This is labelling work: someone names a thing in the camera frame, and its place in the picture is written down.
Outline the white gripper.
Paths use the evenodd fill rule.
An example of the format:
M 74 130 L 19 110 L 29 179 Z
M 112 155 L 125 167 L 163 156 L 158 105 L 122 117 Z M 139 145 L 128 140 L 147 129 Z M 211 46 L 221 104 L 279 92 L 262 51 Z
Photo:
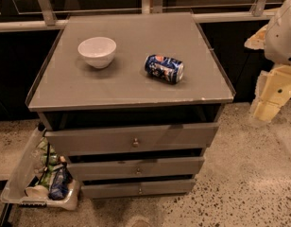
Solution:
M 291 3 L 283 4 L 267 26 L 245 41 L 244 47 L 264 49 L 265 57 L 278 63 L 269 72 L 260 73 L 250 106 L 252 118 L 270 122 L 291 98 Z

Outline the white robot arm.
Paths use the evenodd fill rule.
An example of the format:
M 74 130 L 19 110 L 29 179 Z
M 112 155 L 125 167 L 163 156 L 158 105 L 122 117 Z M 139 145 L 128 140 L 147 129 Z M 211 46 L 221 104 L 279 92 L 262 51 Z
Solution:
M 270 122 L 291 98 L 291 0 L 285 0 L 267 25 L 248 38 L 244 47 L 263 49 L 273 62 L 257 79 L 251 117 Z

